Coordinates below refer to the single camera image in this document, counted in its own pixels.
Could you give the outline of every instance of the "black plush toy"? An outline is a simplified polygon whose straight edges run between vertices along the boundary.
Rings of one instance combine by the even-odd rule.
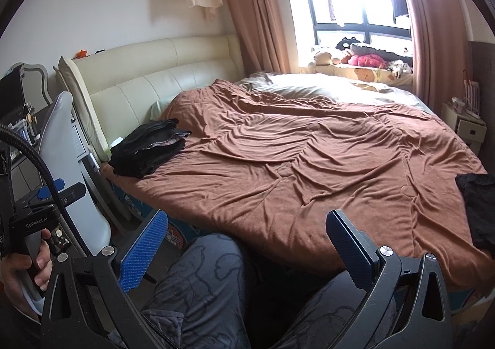
[[[339,51],[344,51],[346,49],[349,49],[351,44],[358,44],[361,41],[358,41],[355,37],[352,37],[351,39],[344,38],[342,41],[340,41],[337,46],[335,46],[335,49],[338,49]]]

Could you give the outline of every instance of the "black hose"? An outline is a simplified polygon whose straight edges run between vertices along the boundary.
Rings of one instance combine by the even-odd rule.
[[[48,167],[46,166],[45,162],[43,162],[43,160],[41,159],[40,155],[31,145],[28,144],[26,140],[24,140],[18,134],[14,133],[6,125],[1,123],[0,123],[0,140],[4,141],[9,145],[12,145],[14,148],[21,151],[26,156],[26,158],[28,158],[32,162],[32,164],[36,167],[41,177],[45,181],[46,186],[50,190],[55,205],[62,214],[62,217],[67,223],[70,231],[76,238],[77,243],[79,243],[81,249],[84,251],[84,254],[86,254],[86,256],[88,257],[91,257],[92,253],[88,248],[88,246],[86,246],[86,243],[84,243],[83,238],[79,234],[79,231],[74,225],[74,222],[72,221],[72,218],[67,212],[65,205],[60,199],[60,195],[58,195],[58,190],[55,187],[54,179],[53,177],[51,177],[50,171],[48,170]]]

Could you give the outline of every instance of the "computer monitor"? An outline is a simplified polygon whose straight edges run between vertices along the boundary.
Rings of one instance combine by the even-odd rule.
[[[23,115],[22,66],[19,65],[0,80],[0,122],[15,124]]]

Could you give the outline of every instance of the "gray pants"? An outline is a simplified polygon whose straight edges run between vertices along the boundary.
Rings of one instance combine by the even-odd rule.
[[[250,349],[245,316],[257,283],[245,248],[225,235],[211,234],[196,239],[170,267],[143,314],[168,338],[166,347]],[[342,272],[309,299],[272,349],[326,349],[364,294]],[[393,302],[375,334],[376,342],[389,330],[394,307]],[[122,345],[118,334],[110,338]]]

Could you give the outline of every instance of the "window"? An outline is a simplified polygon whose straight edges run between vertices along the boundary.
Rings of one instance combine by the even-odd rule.
[[[403,54],[412,52],[410,21],[394,17],[392,0],[309,0],[317,45],[335,47],[344,37]]]

